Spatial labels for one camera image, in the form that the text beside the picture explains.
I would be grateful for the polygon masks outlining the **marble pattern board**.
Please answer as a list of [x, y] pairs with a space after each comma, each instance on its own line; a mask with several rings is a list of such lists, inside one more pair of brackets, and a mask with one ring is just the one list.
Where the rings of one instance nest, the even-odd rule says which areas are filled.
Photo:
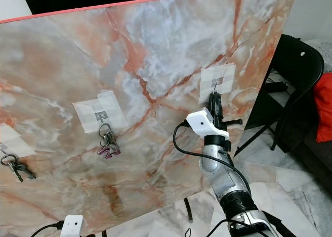
[[[1, 123], [36, 151], [35, 179], [0, 173], [0, 229], [30, 237], [69, 214], [84, 233], [114, 227], [210, 187], [175, 127], [199, 104], [202, 69], [233, 63], [226, 120], [247, 121], [294, 0], [154, 0], [1, 25]], [[98, 156], [73, 106], [114, 92], [129, 125], [121, 154]]]

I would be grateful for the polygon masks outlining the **red cloth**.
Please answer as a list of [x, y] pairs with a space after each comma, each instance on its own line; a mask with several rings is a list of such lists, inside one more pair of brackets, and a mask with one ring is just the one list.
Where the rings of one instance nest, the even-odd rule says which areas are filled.
[[314, 87], [319, 123], [318, 143], [332, 141], [332, 73], [325, 73]]

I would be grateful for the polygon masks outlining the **black board stand leg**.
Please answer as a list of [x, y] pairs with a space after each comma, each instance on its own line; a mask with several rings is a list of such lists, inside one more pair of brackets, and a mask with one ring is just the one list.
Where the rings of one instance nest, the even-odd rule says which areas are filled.
[[192, 209], [191, 209], [191, 206], [190, 206], [189, 199], [184, 198], [183, 201], [184, 201], [184, 204], [185, 204], [185, 207], [186, 207], [187, 219], [190, 223], [193, 223], [193, 215], [192, 215]]

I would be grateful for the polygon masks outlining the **clear tape patch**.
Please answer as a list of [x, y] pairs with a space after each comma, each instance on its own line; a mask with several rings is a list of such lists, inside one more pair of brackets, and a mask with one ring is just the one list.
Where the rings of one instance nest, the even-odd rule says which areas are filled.
[[0, 124], [0, 136], [1, 144], [5, 144], [9, 147], [9, 150], [12, 151], [15, 156], [27, 157], [36, 155], [36, 151], [21, 138], [21, 135], [19, 135], [14, 128], [7, 124]]
[[102, 92], [96, 99], [76, 102], [73, 106], [85, 133], [98, 131], [100, 126], [95, 118], [95, 113], [100, 111], [106, 111], [108, 116], [106, 122], [112, 130], [121, 130], [129, 125], [112, 91]]
[[199, 85], [199, 104], [207, 102], [212, 93], [211, 81], [218, 77], [224, 78], [221, 94], [227, 94], [232, 91], [236, 66], [233, 63], [213, 66], [202, 69]]

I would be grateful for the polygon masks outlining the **key bunch with purple tag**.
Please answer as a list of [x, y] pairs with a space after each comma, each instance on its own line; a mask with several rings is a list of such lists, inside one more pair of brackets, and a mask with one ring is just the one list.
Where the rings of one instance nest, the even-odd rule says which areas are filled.
[[121, 154], [121, 149], [116, 142], [116, 137], [108, 123], [103, 123], [98, 130], [98, 135], [101, 137], [98, 156], [103, 156], [105, 159], [110, 159], [113, 156]]

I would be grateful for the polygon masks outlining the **small metal wall hook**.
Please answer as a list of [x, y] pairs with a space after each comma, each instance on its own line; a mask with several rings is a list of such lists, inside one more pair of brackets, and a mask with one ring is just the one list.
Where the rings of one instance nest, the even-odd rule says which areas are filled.
[[223, 88], [224, 77], [218, 77], [211, 81], [211, 88], [214, 94], [220, 94]]
[[106, 119], [108, 119], [106, 111], [95, 112], [95, 118], [100, 126], [100, 130], [104, 127], [110, 128], [110, 126], [106, 122]]
[[12, 151], [9, 150], [9, 147], [5, 144], [0, 144], [0, 151], [2, 152], [3, 156], [1, 160], [5, 160], [9, 157], [12, 157], [13, 159], [16, 159], [16, 156], [13, 154]]

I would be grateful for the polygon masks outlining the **black folding chair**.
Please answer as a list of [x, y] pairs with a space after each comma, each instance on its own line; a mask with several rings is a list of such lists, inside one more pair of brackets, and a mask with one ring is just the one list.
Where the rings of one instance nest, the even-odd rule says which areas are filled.
[[[269, 95], [270, 90], [276, 85], [275, 82], [267, 81], [272, 69], [294, 88], [285, 106], [282, 106], [275, 98]], [[313, 90], [314, 85], [322, 77], [323, 70], [324, 60], [320, 52], [298, 38], [281, 35], [270, 62], [268, 73], [259, 89], [258, 97], [245, 126], [246, 130], [256, 127], [261, 127], [261, 129], [237, 148], [235, 156], [249, 146], [264, 131], [268, 130], [270, 126], [276, 124], [275, 130], [272, 131], [274, 133], [273, 144], [270, 147], [271, 150], [274, 150], [279, 137], [284, 132], [288, 117], [292, 112], [299, 111], [296, 108], [296, 103], [306, 93]]]

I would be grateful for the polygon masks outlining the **black power adapter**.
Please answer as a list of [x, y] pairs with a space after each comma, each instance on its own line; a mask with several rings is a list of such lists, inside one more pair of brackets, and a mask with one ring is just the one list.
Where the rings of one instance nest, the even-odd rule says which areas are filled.
[[266, 82], [264, 83], [262, 89], [265, 90], [268, 94], [270, 93], [278, 93], [278, 92], [288, 92], [288, 88], [291, 85], [287, 83], [287, 81], [274, 81], [272, 78], [267, 77]]

